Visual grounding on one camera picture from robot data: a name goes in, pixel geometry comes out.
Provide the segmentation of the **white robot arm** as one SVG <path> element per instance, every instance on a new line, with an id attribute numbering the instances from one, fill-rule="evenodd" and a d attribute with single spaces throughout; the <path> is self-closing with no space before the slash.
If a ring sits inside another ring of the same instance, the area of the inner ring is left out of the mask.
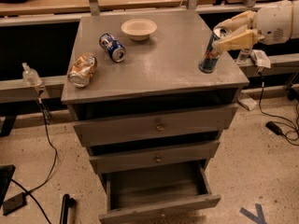
<path id="1" fill-rule="evenodd" d="M 220 22 L 215 28 L 227 35 L 213 42 L 218 53 L 250 49 L 258 42 L 275 45 L 299 37 L 299 1 L 281 0 L 258 11 L 245 11 Z"/>

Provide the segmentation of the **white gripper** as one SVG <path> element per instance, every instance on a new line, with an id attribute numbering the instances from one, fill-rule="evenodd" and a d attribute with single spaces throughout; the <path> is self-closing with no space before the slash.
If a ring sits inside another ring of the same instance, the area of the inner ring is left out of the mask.
<path id="1" fill-rule="evenodd" d="M 292 11 L 292 1 L 282 0 L 262 7 L 257 12 L 248 10 L 222 21 L 214 29 L 233 32 L 242 26 L 251 28 L 253 20 L 255 29 L 246 29 L 237 35 L 228 35 L 215 41 L 214 50 L 251 49 L 258 42 L 265 45 L 285 43 L 292 38 Z"/>

